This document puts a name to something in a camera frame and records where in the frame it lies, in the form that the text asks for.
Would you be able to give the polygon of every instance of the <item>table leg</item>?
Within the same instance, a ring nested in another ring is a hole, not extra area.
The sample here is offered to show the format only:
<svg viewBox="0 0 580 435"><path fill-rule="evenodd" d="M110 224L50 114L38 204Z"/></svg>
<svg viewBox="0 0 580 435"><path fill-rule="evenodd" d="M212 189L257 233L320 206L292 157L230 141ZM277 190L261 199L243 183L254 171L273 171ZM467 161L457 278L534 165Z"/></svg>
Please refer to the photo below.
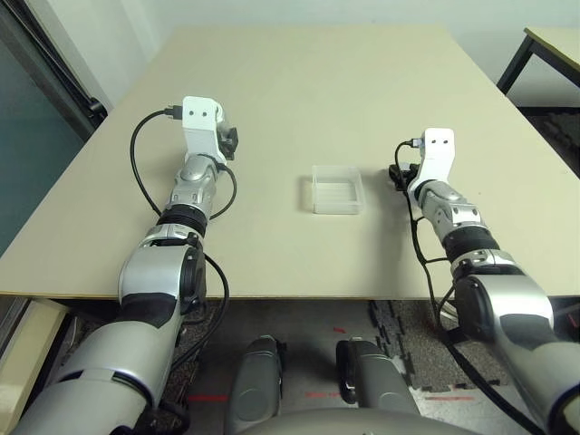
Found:
<svg viewBox="0 0 580 435"><path fill-rule="evenodd" d="M556 71L564 75L570 82L580 87L580 70L577 67L572 66L570 63L566 63L560 57L548 50L544 45L536 41L534 41L530 46L530 51Z"/></svg>
<svg viewBox="0 0 580 435"><path fill-rule="evenodd" d="M508 93L509 88L514 84L516 78L526 66L527 61L529 61L532 55L531 47L533 42L534 40L529 36L524 38L524 42L519 46L516 54L514 54L511 62L498 80L498 88L503 93Z"/></svg>

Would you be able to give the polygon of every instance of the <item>beige tabletop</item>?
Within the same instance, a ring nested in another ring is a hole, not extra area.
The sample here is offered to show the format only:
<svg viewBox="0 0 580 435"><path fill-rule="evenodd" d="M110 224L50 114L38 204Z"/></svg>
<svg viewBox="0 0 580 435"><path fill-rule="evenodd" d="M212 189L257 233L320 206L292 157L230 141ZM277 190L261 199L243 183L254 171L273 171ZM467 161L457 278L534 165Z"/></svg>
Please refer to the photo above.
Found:
<svg viewBox="0 0 580 435"><path fill-rule="evenodd" d="M5 252L2 293L115 297L124 260L156 221L131 174L131 132L184 95L221 102L239 132L237 200L205 244L234 297L427 297L403 197L383 170L428 127L455 130L449 180L499 244L547 293L580 294L577 178L447 32L415 25L179 30ZM162 205L183 163L180 123L152 121L137 148ZM314 215L312 165L358 167L363 213ZM215 209L230 192L222 176ZM442 254L425 221L420 239ZM449 265L431 269L442 295ZM221 295L208 270L208 294Z"/></svg>
<svg viewBox="0 0 580 435"><path fill-rule="evenodd" d="M524 32L580 71L580 28L527 27Z"/></svg>

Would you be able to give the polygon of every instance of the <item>black cable connector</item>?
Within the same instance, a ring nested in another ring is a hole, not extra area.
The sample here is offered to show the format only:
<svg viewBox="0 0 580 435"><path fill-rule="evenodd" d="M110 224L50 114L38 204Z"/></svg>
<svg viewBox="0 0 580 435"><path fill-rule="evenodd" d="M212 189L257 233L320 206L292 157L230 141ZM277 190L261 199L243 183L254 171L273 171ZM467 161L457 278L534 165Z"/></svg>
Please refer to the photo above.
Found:
<svg viewBox="0 0 580 435"><path fill-rule="evenodd" d="M163 111L167 116L170 116L174 120L182 120L183 119L183 106L169 106L167 109Z"/></svg>

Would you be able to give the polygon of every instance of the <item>black metal table leg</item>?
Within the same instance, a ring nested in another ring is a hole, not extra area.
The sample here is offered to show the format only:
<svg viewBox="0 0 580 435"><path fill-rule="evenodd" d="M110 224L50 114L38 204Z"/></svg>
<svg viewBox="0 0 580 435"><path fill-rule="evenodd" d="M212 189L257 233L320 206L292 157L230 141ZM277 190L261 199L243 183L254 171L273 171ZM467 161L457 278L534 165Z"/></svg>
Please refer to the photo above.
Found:
<svg viewBox="0 0 580 435"><path fill-rule="evenodd" d="M534 40L526 35L524 42L519 46L516 54L514 54L511 62L501 75L498 80L498 88L503 93L508 93L509 88L511 88L512 84L516 81L516 78L526 66L527 61L529 61L529 58L532 55L531 48L533 43Z"/></svg>

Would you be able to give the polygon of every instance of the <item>floor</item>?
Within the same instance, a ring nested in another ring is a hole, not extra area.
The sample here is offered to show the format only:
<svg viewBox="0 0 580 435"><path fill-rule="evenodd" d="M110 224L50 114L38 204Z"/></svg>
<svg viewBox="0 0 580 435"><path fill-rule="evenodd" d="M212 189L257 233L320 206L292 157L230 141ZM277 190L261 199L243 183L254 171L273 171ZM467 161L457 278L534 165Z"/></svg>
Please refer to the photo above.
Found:
<svg viewBox="0 0 580 435"><path fill-rule="evenodd" d="M421 314L421 309L396 307L399 326L390 330L399 334L402 328ZM380 327L370 316L371 307L364 301L234 301L228 309L227 317L217 330L197 362L172 374L169 378L165 397L187 404L192 427L188 434L223 433L227 396L235 375L235 368L246 347L258 336L271 334L287 345L283 378L282 413L314 408L347 408L340 397L335 371L335 346L339 340L352 336L376 342ZM177 350L183 352L198 339L198 331L204 325L192 327ZM414 335L413 327L405 332ZM464 385L453 367L447 351L435 337L419 339L421 350L412 352L415 364L433 362L433 353L442 356L431 366L429 379L433 388L416 388L412 385L401 349L392 352L393 360L401 376L410 384L410 391L418 404L421 415L446 421L465 429L483 434L525 433L509 417L495 408L483 394ZM482 350L472 350L470 359L486 361ZM491 377L504 378L505 374L488 369ZM526 411L525 405L511 385L496 387L518 408Z"/></svg>

